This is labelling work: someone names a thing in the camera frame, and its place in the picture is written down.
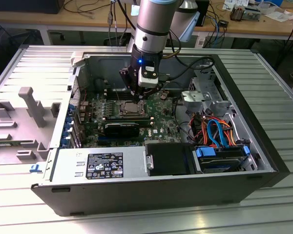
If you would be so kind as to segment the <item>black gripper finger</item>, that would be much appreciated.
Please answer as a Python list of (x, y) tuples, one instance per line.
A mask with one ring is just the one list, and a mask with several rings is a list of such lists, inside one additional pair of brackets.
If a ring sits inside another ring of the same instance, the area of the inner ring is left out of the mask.
[(138, 103), (140, 101), (139, 98), (139, 85), (138, 85), (138, 78), (135, 76), (134, 73), (129, 67), (125, 67), (119, 71), (119, 74), (127, 87), (132, 94), (132, 101), (134, 103)]
[(145, 88), (139, 87), (138, 88), (138, 100), (147, 99), (150, 95), (153, 95), (159, 92), (163, 87), (163, 83), (158, 83), (154, 88)]

